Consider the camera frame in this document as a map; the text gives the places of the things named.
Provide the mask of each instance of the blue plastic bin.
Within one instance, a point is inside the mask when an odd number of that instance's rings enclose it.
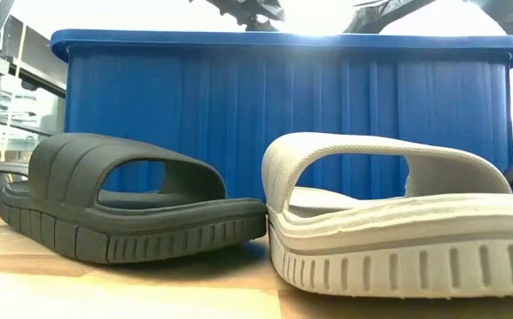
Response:
[[[63,30],[66,131],[133,138],[215,166],[231,197],[263,197],[261,157],[295,131],[397,137],[513,159],[513,36],[303,36]],[[357,198],[403,194],[403,159],[331,156],[299,184]],[[159,169],[105,187],[147,191]]]

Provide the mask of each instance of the wooden table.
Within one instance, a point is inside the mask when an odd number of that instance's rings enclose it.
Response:
[[[513,318],[513,298],[391,300],[300,292],[274,271],[268,241],[173,261],[71,261],[0,220],[0,318]]]

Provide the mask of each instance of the ribbed sandal sole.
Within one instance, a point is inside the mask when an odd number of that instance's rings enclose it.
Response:
[[[241,244],[266,235],[266,216],[230,218],[184,230],[110,235],[36,210],[0,203],[0,217],[19,233],[52,251],[101,264],[160,261]]]
[[[270,224],[277,273],[308,292],[354,297],[513,296],[513,239],[467,240],[352,253],[302,255]]]

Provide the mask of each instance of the container rim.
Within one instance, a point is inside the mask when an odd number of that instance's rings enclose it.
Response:
[[[357,50],[467,50],[509,54],[513,67],[513,35],[413,36],[413,35],[295,35],[280,32],[189,32],[65,29],[51,36],[51,51],[65,62],[73,44],[158,46],[276,46],[355,48]]]

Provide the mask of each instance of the bright light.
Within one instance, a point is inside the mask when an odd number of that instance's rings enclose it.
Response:
[[[285,22],[271,20],[280,31],[300,35],[336,35],[353,19],[354,2],[349,0],[281,0]]]

